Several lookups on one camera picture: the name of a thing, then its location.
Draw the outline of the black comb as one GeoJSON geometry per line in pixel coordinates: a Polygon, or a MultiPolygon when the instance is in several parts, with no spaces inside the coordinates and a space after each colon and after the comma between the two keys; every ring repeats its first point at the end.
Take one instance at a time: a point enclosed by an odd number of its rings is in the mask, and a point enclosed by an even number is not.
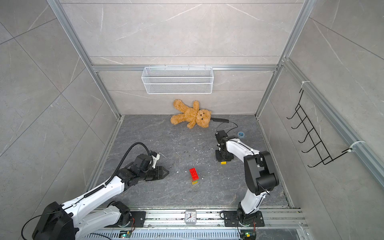
{"type": "Polygon", "coordinates": [[[222,119],[222,118],[211,118],[211,121],[213,122],[219,122],[219,123],[228,123],[228,119],[222,119]]]}

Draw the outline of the brown teddy bear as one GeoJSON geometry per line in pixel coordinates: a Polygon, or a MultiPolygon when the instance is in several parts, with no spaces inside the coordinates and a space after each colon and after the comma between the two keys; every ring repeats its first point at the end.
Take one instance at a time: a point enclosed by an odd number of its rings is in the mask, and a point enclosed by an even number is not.
{"type": "Polygon", "coordinates": [[[195,125],[201,128],[208,128],[211,121],[212,112],[206,109],[200,109],[199,101],[194,101],[192,107],[188,107],[182,100],[174,100],[173,106],[181,113],[171,117],[171,123],[173,125],[180,124],[182,122],[188,122],[187,127],[192,129],[195,125]]]}

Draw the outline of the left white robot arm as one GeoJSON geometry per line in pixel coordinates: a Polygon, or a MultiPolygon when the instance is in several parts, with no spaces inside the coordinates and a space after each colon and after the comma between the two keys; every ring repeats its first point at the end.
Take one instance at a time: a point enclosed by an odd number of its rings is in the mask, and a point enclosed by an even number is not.
{"type": "Polygon", "coordinates": [[[110,180],[91,191],[63,204],[46,206],[32,234],[34,240],[79,240],[101,228],[134,225],[131,210],[121,201],[112,201],[98,212],[94,209],[139,181],[164,179],[169,171],[162,167],[136,172],[130,167],[120,169],[110,180]]]}

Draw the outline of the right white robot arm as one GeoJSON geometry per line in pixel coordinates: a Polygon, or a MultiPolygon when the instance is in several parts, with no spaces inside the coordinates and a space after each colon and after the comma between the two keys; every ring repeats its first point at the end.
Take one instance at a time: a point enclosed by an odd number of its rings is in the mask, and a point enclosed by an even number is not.
{"type": "Polygon", "coordinates": [[[216,159],[225,164],[234,158],[244,164],[247,192],[236,211],[224,211],[225,226],[265,226],[262,212],[259,211],[265,197],[279,185],[279,176],[271,154],[257,151],[242,143],[234,136],[228,136],[224,130],[215,134],[218,142],[216,159]]]}

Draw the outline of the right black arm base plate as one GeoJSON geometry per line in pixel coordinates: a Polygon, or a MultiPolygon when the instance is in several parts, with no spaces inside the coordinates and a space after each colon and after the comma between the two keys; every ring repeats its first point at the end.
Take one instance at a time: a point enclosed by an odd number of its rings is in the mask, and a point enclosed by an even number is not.
{"type": "Polygon", "coordinates": [[[252,214],[245,215],[241,211],[221,211],[220,217],[224,220],[225,227],[251,226],[264,227],[264,217],[262,212],[257,211],[252,214]]]}

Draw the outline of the red long lego brick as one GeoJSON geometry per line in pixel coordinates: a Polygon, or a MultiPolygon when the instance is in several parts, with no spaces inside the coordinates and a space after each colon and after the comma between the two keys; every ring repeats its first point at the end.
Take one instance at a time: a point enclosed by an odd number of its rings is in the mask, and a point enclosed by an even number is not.
{"type": "Polygon", "coordinates": [[[192,182],[196,182],[199,180],[199,175],[195,168],[190,169],[190,174],[191,174],[192,182]]]}

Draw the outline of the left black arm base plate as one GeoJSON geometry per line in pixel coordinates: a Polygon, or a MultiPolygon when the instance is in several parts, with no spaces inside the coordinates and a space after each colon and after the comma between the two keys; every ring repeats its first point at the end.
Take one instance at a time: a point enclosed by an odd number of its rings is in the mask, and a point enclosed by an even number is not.
{"type": "Polygon", "coordinates": [[[144,223],[146,220],[146,211],[133,211],[130,212],[131,217],[130,217],[130,222],[128,225],[128,228],[132,227],[132,224],[135,224],[135,228],[143,228],[144,223]]]}

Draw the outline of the small white clock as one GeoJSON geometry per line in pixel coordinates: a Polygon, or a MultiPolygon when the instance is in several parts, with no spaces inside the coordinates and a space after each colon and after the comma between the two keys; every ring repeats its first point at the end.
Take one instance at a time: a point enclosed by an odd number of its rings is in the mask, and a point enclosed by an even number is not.
{"type": "Polygon", "coordinates": [[[196,210],[186,210],[185,211],[185,224],[186,225],[195,225],[197,223],[197,211],[196,210]]]}

